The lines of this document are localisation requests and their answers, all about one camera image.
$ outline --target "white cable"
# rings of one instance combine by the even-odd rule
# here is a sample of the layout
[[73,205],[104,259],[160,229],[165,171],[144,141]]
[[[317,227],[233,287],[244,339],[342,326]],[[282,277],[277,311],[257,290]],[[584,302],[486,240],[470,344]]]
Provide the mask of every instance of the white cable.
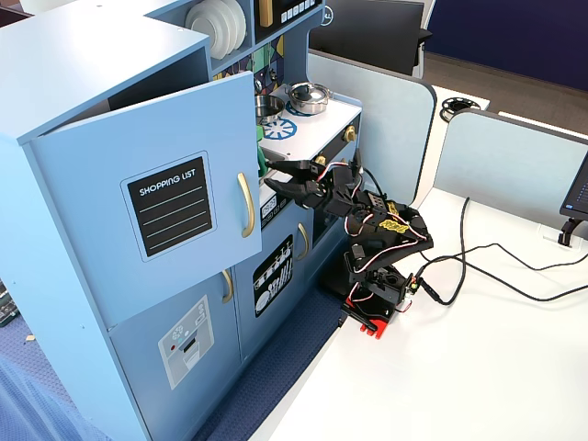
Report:
[[345,218],[345,232],[350,235],[351,237],[357,237],[359,234],[361,234],[361,232],[364,230],[364,226],[366,225],[366,222],[369,221],[371,218],[373,218],[374,215],[373,213],[370,214],[369,216],[366,216],[363,221],[361,222],[361,227],[359,228],[359,231],[356,234],[352,234],[351,232],[349,232],[349,227],[347,226],[347,222],[349,221],[349,216],[347,216]]
[[356,292],[358,286],[359,282],[356,282],[355,285],[351,288],[351,291],[349,292],[349,297],[347,297],[349,301],[351,301],[351,296],[353,296],[353,293]]
[[385,250],[380,251],[379,253],[374,255],[371,259],[369,259],[369,262],[367,262],[365,265],[363,265],[361,267],[361,269],[358,269],[357,271],[355,271],[355,269],[354,269],[354,273],[359,274],[359,273],[365,271],[368,266],[373,264],[376,261],[376,259],[378,259],[378,257],[380,257],[384,253],[387,253],[388,251],[399,250],[401,248],[406,248],[408,246],[417,245],[418,243],[419,243],[419,241],[414,241],[414,242],[410,242],[410,243],[405,243],[403,245],[396,245],[396,246],[392,246],[390,248],[386,248]]
[[346,163],[329,163],[329,164],[327,165],[327,168],[325,168],[325,169],[324,169],[324,172],[322,172],[322,173],[319,175],[319,177],[316,179],[316,182],[319,182],[321,179],[323,179],[323,178],[324,178],[324,176],[325,176],[327,173],[329,173],[329,170],[331,170],[331,167],[332,167],[332,166],[334,166],[334,165],[337,165],[337,166],[339,166],[339,167],[343,167],[343,166],[347,167],[347,166],[348,166],[348,164],[346,164]]
[[364,298],[364,299],[351,300],[351,301],[353,301],[354,303],[357,303],[357,302],[359,302],[359,301],[366,301],[366,300],[369,300],[369,299],[371,299],[372,297],[374,297],[374,293],[373,293],[373,292],[372,292],[372,293],[371,293],[369,296],[367,296],[366,298]]
[[353,300],[351,297],[353,296],[354,292],[356,292],[357,287],[359,286],[359,282],[356,282],[355,285],[351,288],[351,292],[349,293],[349,301],[351,302],[358,302],[358,301],[366,301],[374,297],[374,293],[372,292],[369,296],[365,297],[364,299]]
[[388,214],[391,215],[392,218],[394,218],[396,221],[400,221],[402,222],[404,225],[406,225],[408,227],[408,229],[414,233],[415,236],[419,237],[420,239],[423,239],[424,241],[426,241],[426,237],[424,237],[422,234],[419,234],[418,232],[416,232],[414,230],[413,227],[411,227],[411,224],[408,223],[406,220],[404,220],[403,218],[401,218],[400,216],[394,214],[394,213],[390,213],[388,212]]
[[353,193],[351,194],[351,199],[353,199],[356,196],[358,189],[361,187],[362,180],[363,178],[361,177],[361,175],[359,175],[359,182],[357,183],[357,187],[353,190]]

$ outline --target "blue wall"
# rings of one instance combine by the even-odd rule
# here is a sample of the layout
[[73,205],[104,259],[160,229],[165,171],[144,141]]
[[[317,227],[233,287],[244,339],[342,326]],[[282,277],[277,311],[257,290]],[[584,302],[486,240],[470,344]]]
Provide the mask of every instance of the blue wall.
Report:
[[588,1],[436,0],[426,50],[588,90]]

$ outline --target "stove knob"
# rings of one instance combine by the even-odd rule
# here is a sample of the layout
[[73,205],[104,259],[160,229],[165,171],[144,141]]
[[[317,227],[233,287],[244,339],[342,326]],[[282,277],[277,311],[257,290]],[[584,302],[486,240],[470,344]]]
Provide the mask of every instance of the stove knob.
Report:
[[347,129],[345,129],[344,139],[347,142],[355,141],[357,139],[356,128],[353,126],[347,127]]

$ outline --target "gray divider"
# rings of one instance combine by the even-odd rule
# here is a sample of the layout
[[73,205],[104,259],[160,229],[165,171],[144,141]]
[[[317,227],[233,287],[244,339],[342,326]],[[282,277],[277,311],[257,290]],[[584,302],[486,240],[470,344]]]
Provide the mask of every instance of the gray divider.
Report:
[[[389,198],[413,202],[435,111],[433,87],[317,51],[309,51],[308,64],[310,81],[361,101],[359,148],[364,166]],[[367,186],[374,188],[369,181]]]
[[[481,110],[449,123],[435,188],[553,228],[588,152],[581,138]],[[588,239],[582,225],[576,233]]]

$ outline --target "stove burner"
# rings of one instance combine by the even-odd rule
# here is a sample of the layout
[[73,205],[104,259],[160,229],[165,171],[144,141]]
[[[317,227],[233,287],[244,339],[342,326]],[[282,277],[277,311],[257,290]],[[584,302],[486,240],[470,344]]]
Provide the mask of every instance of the stove burner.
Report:
[[264,124],[264,138],[267,140],[283,141],[296,134],[298,127],[289,119],[277,119],[269,124]]
[[478,103],[471,99],[461,97],[446,99],[441,106],[439,116],[444,122],[449,122],[456,113],[464,108],[481,108]]
[[294,115],[295,117],[313,117],[314,115],[308,115],[306,113],[298,112],[290,102],[286,104],[286,110],[289,114]]

